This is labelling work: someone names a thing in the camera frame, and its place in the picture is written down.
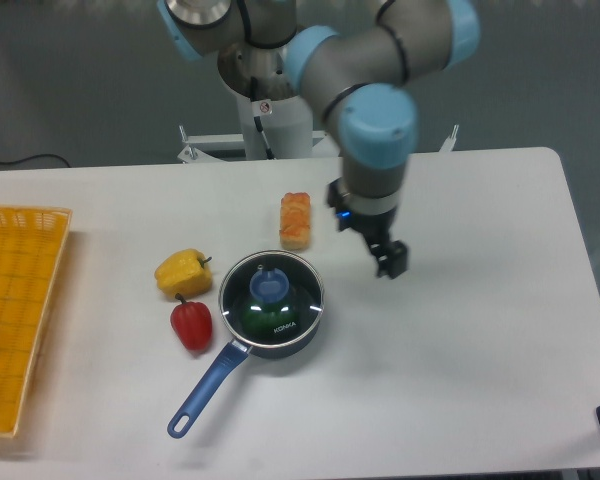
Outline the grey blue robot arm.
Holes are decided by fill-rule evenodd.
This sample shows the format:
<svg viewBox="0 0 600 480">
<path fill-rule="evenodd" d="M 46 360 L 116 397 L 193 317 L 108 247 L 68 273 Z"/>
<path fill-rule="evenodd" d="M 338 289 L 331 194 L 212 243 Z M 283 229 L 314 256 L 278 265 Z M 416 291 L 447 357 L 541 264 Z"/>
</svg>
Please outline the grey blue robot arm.
<svg viewBox="0 0 600 480">
<path fill-rule="evenodd" d="M 308 147 L 318 118 L 338 146 L 341 176 L 327 189 L 340 229 L 364 239 L 382 276 L 408 267 L 390 236 L 407 161 L 418 137 L 408 82 L 472 56 L 481 29 L 469 1 L 375 1 L 372 27 L 344 37 L 302 27 L 293 1 L 161 1 L 179 52 L 217 55 L 220 78 L 242 108 L 247 153 L 280 157 Z"/>
</svg>

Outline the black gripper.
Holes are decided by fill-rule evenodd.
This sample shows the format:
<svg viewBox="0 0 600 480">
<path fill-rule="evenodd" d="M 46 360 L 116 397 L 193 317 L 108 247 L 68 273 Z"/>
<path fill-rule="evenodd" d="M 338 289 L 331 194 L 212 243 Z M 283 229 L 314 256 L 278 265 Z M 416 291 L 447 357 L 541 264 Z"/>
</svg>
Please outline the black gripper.
<svg viewBox="0 0 600 480">
<path fill-rule="evenodd" d="M 344 179 L 339 178 L 327 187 L 327 205 L 336 217 L 337 229 L 358 232 L 365 240 L 376 262 L 376 277 L 397 278 L 408 270 L 409 249 L 400 240 L 391 241 L 399 192 L 379 198 L 352 193 Z"/>
</svg>

